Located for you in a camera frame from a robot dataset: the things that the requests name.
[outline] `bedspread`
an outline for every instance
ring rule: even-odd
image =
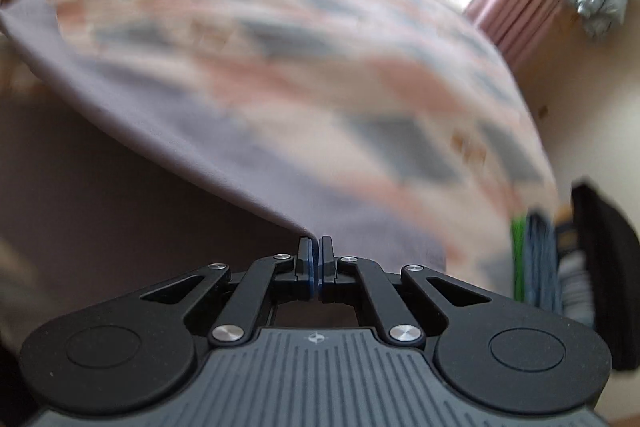
[[[556,205],[508,68],[436,0],[5,1],[15,56],[88,120],[338,255],[508,291],[511,217]]]

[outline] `wall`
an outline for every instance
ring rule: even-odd
[[[566,10],[516,77],[562,197],[587,175],[640,230],[640,0],[601,43]],[[613,377],[598,411],[610,421],[640,413],[640,374]]]

